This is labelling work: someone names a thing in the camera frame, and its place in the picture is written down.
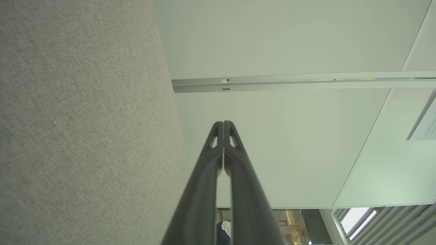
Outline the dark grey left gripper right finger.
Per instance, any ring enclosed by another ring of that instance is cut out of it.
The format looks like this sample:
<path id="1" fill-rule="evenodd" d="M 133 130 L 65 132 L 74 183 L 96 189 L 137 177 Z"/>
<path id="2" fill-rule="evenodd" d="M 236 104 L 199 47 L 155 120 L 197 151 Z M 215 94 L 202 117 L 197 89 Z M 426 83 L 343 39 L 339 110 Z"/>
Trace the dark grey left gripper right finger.
<path id="1" fill-rule="evenodd" d="M 285 245 L 285 239 L 232 121 L 224 121 L 224 169 L 231 179 L 233 244 Z"/>

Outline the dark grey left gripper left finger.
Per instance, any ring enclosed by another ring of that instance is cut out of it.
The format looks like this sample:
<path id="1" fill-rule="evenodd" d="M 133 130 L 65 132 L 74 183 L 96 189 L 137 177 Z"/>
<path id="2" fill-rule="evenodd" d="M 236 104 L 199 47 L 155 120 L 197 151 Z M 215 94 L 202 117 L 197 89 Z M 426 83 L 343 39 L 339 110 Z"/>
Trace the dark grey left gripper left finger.
<path id="1" fill-rule="evenodd" d="M 213 245 L 217 177 L 222 169 L 224 123 L 213 124 L 162 240 L 163 245 Z"/>

